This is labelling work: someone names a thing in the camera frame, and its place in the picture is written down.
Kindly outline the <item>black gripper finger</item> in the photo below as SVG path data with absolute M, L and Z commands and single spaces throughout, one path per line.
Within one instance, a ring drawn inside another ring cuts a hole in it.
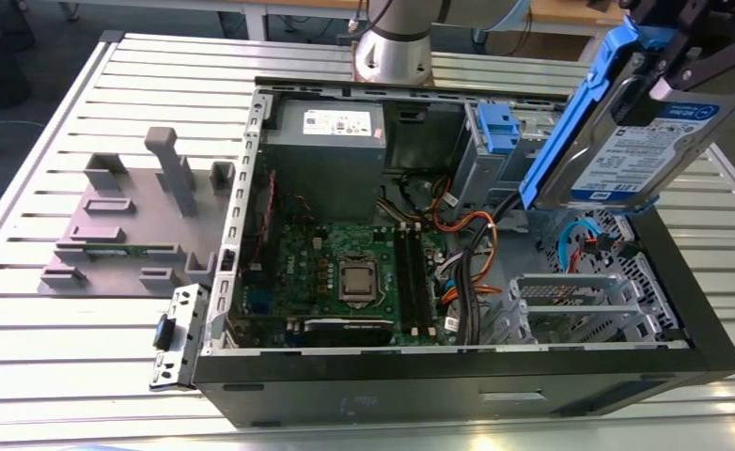
M 644 126 L 679 93 L 735 96 L 735 18 L 630 18 L 646 63 L 614 103 L 618 124 Z

